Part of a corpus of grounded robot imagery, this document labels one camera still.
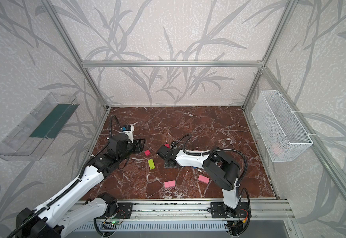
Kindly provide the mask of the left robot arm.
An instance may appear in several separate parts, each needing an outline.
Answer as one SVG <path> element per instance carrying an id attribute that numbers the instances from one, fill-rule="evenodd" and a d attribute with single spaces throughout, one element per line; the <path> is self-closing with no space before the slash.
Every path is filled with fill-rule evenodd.
<path id="1" fill-rule="evenodd" d="M 74 211 L 70 209 L 132 154 L 142 153 L 146 140 L 134 139 L 132 131 L 109 135 L 107 144 L 85 162 L 78 176 L 50 199 L 16 217 L 10 238 L 64 238 L 86 222 L 111 218 L 120 211 L 117 199 L 102 193 Z"/>

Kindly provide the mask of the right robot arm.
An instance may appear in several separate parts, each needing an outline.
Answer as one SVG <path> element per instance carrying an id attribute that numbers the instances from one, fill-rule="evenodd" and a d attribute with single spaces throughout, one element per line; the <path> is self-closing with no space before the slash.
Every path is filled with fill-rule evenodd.
<path id="1" fill-rule="evenodd" d="M 222 189 L 225 207 L 237 208 L 240 200 L 240 182 L 248 170 L 247 157 L 240 151 L 217 147 L 207 151 L 190 151 L 162 145 L 158 149 L 157 155 L 164 160 L 166 168 L 196 167 L 204 169 L 213 182 Z"/>

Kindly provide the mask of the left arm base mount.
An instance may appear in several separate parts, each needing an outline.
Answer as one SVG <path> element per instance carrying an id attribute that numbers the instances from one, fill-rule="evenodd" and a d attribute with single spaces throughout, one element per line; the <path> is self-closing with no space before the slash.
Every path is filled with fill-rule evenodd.
<path id="1" fill-rule="evenodd" d="M 130 219 L 132 213 L 133 203 L 121 202 L 117 203 L 113 219 Z"/>

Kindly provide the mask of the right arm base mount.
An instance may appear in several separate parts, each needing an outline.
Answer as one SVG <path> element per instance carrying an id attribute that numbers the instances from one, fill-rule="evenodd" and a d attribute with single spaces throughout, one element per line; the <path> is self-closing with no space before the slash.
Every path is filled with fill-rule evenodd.
<path id="1" fill-rule="evenodd" d="M 211 202 L 207 212 L 211 214 L 212 218 L 251 218 L 250 204 L 243 201 L 239 202 L 235 209 L 227 207 L 223 202 Z"/>

